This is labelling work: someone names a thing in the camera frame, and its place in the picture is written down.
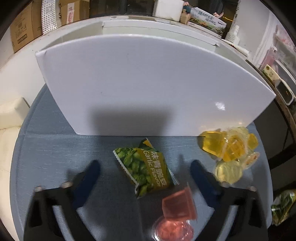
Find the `wall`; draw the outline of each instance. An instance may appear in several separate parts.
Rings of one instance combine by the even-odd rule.
[[[10,38],[10,27],[7,29],[0,40],[0,68],[13,55],[12,43]]]
[[[233,25],[239,26],[239,46],[250,52],[252,59],[261,44],[270,10],[260,0],[240,0]]]
[[[267,51],[274,44],[274,34],[276,32],[276,28],[278,24],[281,25],[280,21],[271,11],[269,11],[268,23],[267,23],[265,32],[263,34],[263,39],[252,59],[253,64],[257,68],[260,67],[263,60],[265,59]]]

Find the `cardboard box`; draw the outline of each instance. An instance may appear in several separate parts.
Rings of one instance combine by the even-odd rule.
[[[89,1],[59,0],[62,26],[89,18]]]
[[[220,36],[223,35],[227,24],[219,18],[198,7],[192,8],[190,14],[191,18],[189,19],[188,25],[196,28],[198,28],[199,25]]]
[[[10,35],[14,52],[42,35],[41,5],[42,0],[33,0],[12,22]]]

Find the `white box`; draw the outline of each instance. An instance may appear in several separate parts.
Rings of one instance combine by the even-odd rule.
[[[166,18],[179,22],[184,1],[182,0],[156,0],[153,17]]]

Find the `pegboard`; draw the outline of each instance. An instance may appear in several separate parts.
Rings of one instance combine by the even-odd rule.
[[[59,27],[56,18],[57,11],[59,11],[58,0],[42,0],[41,21],[43,34]]]

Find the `green pea snack bag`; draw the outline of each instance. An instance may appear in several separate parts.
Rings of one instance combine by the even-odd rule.
[[[153,148],[148,139],[141,141],[138,148],[117,148],[113,151],[122,169],[132,180],[136,196],[165,189],[174,184],[165,158]]]

